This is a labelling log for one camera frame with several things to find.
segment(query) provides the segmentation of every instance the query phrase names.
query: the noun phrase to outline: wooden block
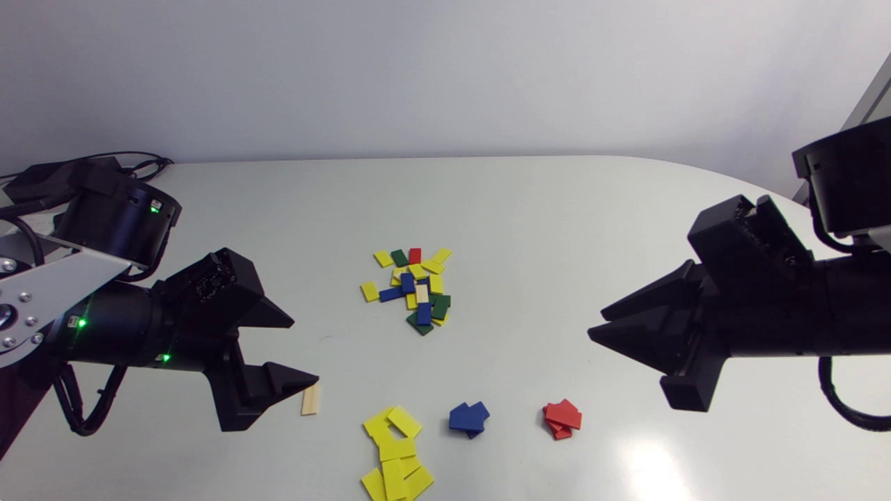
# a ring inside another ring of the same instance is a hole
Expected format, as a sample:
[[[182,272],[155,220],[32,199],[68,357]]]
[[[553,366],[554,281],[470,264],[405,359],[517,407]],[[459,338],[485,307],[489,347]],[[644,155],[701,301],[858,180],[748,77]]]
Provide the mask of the wooden block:
[[[393,423],[406,437],[413,439],[421,432],[423,426],[412,415],[408,414],[402,406],[396,406],[393,412],[387,415],[387,419]]]
[[[448,249],[440,249],[437,250],[437,253],[433,255],[431,261],[439,263],[440,265],[444,265],[446,263],[446,259],[452,255],[452,252]]]
[[[421,263],[421,249],[414,248],[408,250],[408,264],[417,265]]]
[[[300,406],[300,415],[319,414],[319,383],[303,390],[303,405]]]
[[[438,296],[433,296],[433,298],[431,298],[430,302],[432,302],[434,305],[443,303],[446,306],[448,306],[449,308],[451,308],[452,307],[452,296],[449,296],[448,294],[441,294]]]
[[[368,436],[374,440],[374,443],[377,444],[378,447],[380,447],[381,444],[396,440],[396,437],[393,436],[393,432],[389,430],[390,421],[387,419],[387,416],[391,412],[393,412],[393,407],[387,407],[369,418],[368,421],[362,423],[362,426],[365,427],[365,432],[368,433]]]
[[[378,294],[378,288],[374,285],[374,282],[366,282],[362,284],[362,294],[365,296],[365,302],[370,303],[372,301],[376,301],[380,299],[380,294]]]
[[[378,260],[378,264],[382,268],[393,266],[393,258],[391,258],[389,252],[385,250],[378,250],[375,252],[374,258]]]
[[[405,256],[405,253],[402,252],[402,249],[393,250],[392,252],[390,252],[390,257],[393,258],[393,262],[396,263],[396,266],[408,266],[408,258]]]
[[[421,265],[408,265],[408,271],[414,275],[415,280],[421,280],[422,278],[427,278],[429,275],[424,273],[424,268]]]
[[[435,273],[437,275],[446,271],[446,267],[440,265],[439,263],[433,262],[430,259],[427,259],[426,261],[422,261],[421,267],[426,269],[430,273]]]
[[[439,320],[446,320],[446,315],[448,315],[448,303],[445,301],[434,301],[430,316]]]
[[[414,473],[418,468],[421,468],[421,460],[418,459],[418,456],[403,457],[399,461],[402,462],[402,474],[406,477]]]
[[[393,440],[380,446],[380,460],[389,461],[401,457],[415,456],[418,451],[414,448],[414,439]]]
[[[368,492],[368,497],[372,501],[387,501],[387,491],[384,489],[384,475],[379,469],[371,470],[367,475],[362,477],[362,485]]]
[[[415,282],[414,275],[410,273],[403,273],[399,276],[399,282],[401,282],[402,292],[406,294],[414,292]]]
[[[414,473],[405,479],[405,487],[408,491],[407,501],[414,501],[421,495],[421,492],[433,485],[433,475],[423,466],[418,468]]]
[[[576,430],[582,429],[582,413],[565,398],[559,404],[549,404],[544,410],[544,419]]]
[[[384,470],[384,490],[387,493],[387,501],[396,501],[408,496],[405,476],[402,474],[402,462],[398,459],[390,459],[382,462],[380,467]]]
[[[430,296],[427,294],[427,285],[418,284],[414,288],[414,297],[418,300],[418,303],[429,303]]]
[[[402,282],[399,280],[399,277],[402,276],[403,273],[408,271],[408,267],[399,267],[393,270],[393,278],[390,279],[390,285],[401,285]]]
[[[427,334],[430,333],[430,331],[433,330],[433,325],[418,325],[418,312],[417,311],[415,311],[414,313],[409,315],[408,318],[405,319],[405,321],[408,322],[409,324],[411,324],[412,327],[414,327],[414,330],[418,331],[418,334],[420,334],[422,336],[426,336]]]
[[[430,276],[430,293],[431,294],[442,294],[443,293],[443,277],[442,277],[442,275],[431,275]]]
[[[430,303],[418,303],[418,317],[416,319],[418,325],[430,325],[430,322],[433,320],[431,309]]]

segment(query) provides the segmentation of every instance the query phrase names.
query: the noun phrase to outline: white table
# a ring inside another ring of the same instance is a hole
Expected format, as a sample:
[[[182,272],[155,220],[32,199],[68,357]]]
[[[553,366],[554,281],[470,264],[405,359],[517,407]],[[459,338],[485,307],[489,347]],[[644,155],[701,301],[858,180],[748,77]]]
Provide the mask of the white table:
[[[156,278],[228,246],[252,259],[296,323],[242,329],[249,363],[320,374],[321,413],[300,397],[242,433],[217,428],[200,374],[134,369],[92,438],[67,430],[52,393],[0,464],[0,499],[365,498],[378,465],[361,422],[389,405],[424,425],[436,477],[422,500],[880,498],[891,437],[830,408],[808,359],[740,359],[707,414],[673,411],[659,373],[585,330],[599,310],[693,257],[700,210],[765,191],[705,170],[620,157],[332,160],[177,165],[156,186],[184,206]],[[810,218],[774,197],[818,257]],[[421,337],[405,304],[366,304],[388,281],[378,250],[454,251],[449,322]],[[837,362],[842,398],[891,412],[881,357]],[[107,367],[79,364],[93,399]],[[546,402],[584,412],[572,439],[541,425]],[[448,411],[483,400],[473,441]]]

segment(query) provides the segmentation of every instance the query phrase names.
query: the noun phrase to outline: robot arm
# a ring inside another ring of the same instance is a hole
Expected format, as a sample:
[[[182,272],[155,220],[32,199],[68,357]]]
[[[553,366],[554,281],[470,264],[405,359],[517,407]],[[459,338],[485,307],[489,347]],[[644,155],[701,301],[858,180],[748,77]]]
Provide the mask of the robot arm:
[[[849,129],[793,153],[811,186],[814,231],[850,254],[815,261],[769,196],[734,197],[699,213],[688,260],[604,308],[592,341],[665,375],[675,409],[705,412],[728,357],[821,358],[820,380],[848,421],[891,430],[835,395],[831,357],[891,353],[891,119]],[[853,236],[853,245],[833,240]]]
[[[12,247],[4,251],[8,237],[0,240],[0,457],[50,386],[71,429],[93,434],[130,366],[203,373],[223,431],[248,429],[318,381],[273,362],[244,363],[240,327],[294,321],[266,298],[243,256],[222,249],[151,288],[131,283],[157,268],[181,208],[122,170],[113,158],[44,164],[6,188],[21,210],[41,210],[49,197],[70,201],[34,256],[43,261],[49,246],[72,253],[31,267],[12,258]],[[0,218],[19,215],[10,214],[0,209]],[[131,267],[143,272],[127,275]],[[68,364],[75,360],[114,366],[86,419]]]

